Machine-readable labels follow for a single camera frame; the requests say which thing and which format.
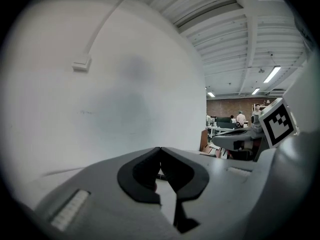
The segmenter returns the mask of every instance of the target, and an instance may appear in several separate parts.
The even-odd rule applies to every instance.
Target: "ceiling light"
[[[269,81],[276,75],[276,73],[278,73],[280,69],[280,66],[275,66],[271,71],[270,75],[264,80],[264,83],[269,83]]]
[[[255,88],[255,90],[254,90],[254,92],[252,93],[252,95],[255,95],[259,90],[260,90],[260,88]]]

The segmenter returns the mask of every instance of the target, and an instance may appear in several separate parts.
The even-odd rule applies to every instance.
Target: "person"
[[[236,123],[236,119],[234,118],[234,116],[230,115],[230,118],[231,118],[231,123],[235,124]]]
[[[255,104],[255,114],[258,114],[260,115],[261,114],[261,111],[260,111],[260,105],[259,104]]]
[[[240,124],[240,128],[243,128],[244,127],[244,123],[246,121],[246,117],[244,114],[242,114],[242,111],[240,110],[239,111],[239,114],[238,116],[236,117],[236,121],[239,122]]]

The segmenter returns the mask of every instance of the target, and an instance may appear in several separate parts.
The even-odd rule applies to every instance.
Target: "brick wall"
[[[238,111],[241,110],[245,119],[251,124],[252,105],[259,103],[267,104],[267,100],[272,103],[275,98],[234,98],[234,99],[213,99],[206,101],[206,113],[215,117],[237,117]]]

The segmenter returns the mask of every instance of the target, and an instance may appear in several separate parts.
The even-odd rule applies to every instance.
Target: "desk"
[[[229,128],[220,128],[217,126],[207,126],[206,128],[211,129],[210,138],[216,135],[216,131],[219,131],[219,133],[221,133],[221,132],[232,132],[235,130],[235,129],[229,129]]]

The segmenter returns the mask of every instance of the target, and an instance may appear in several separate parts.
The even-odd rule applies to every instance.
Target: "ceiling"
[[[207,92],[226,99],[281,96],[306,64],[284,0],[139,0],[176,26],[202,57]],[[263,83],[274,66],[280,71]]]

